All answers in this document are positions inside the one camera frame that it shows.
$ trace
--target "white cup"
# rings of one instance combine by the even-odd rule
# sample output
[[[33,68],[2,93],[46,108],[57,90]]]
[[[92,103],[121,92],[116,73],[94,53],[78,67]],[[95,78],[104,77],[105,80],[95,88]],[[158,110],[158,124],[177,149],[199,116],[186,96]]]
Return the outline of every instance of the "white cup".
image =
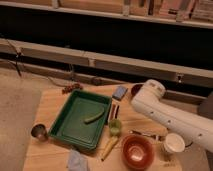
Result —
[[[165,137],[163,147],[169,154],[180,153],[185,149],[185,142],[180,135],[176,133],[169,133]]]

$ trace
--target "wooden table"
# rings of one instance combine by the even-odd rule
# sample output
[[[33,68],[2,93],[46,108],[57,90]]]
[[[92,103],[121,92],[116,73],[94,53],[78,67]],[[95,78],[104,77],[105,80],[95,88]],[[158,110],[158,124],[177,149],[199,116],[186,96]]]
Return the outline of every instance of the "wooden table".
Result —
[[[92,155],[85,155],[91,171],[126,171],[128,168],[124,165],[121,158],[121,141],[124,136],[129,134],[130,130],[141,132],[156,133],[159,135],[167,134],[167,129],[162,125],[148,119],[142,114],[136,113],[130,105],[132,85],[124,85],[129,88],[126,96],[119,103],[120,109],[118,119],[121,120],[122,136],[119,143],[114,147],[110,155],[104,162],[100,160],[100,154],[106,142],[109,139],[109,130],[105,126],[97,147]],[[96,92],[98,94],[111,96],[117,86],[92,86],[86,87],[86,91]],[[47,90],[42,94],[40,106],[36,115],[35,123],[43,123],[49,129],[59,114],[60,109],[65,103],[68,95],[62,95],[61,89]],[[149,139],[155,148],[155,159],[148,171],[180,171],[182,170],[176,156],[171,157],[171,161],[165,161],[161,152],[162,143]],[[65,171],[67,170],[67,161],[70,154],[70,146],[50,138],[47,142],[41,143],[37,139],[30,139],[24,171]]]

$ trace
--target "concrete floor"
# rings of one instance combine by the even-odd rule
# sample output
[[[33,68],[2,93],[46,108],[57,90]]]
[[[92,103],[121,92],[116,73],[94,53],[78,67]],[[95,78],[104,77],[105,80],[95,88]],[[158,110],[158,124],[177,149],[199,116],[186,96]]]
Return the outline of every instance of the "concrete floor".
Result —
[[[0,171],[21,171],[42,90],[56,88],[41,76],[0,68]],[[54,79],[61,84],[67,81]],[[195,111],[196,106],[174,101],[171,105]],[[209,171],[205,151],[196,144],[179,155],[183,171]]]

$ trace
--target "white object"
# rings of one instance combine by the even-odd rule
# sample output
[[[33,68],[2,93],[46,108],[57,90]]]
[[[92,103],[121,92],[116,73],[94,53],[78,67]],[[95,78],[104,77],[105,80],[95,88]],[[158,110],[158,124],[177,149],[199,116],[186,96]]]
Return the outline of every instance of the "white object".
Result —
[[[70,151],[70,157],[67,164],[69,171],[89,171],[87,159],[78,151]]]
[[[166,152],[170,154],[180,153],[185,149],[185,142],[180,135],[169,133],[166,135],[165,141],[163,142],[163,147]]]
[[[159,100],[165,87],[148,80],[132,100],[133,108],[213,152],[213,120],[166,105]]]

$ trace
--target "small bowl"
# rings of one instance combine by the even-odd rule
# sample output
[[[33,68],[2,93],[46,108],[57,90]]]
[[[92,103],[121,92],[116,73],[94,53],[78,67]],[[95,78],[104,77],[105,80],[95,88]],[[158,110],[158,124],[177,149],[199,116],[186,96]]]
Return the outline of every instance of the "small bowl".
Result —
[[[154,160],[152,144],[140,135],[128,135],[122,141],[122,158],[133,170],[145,170]]]
[[[132,97],[134,97],[138,91],[141,89],[143,84],[135,84],[132,88],[131,88],[131,95]]]

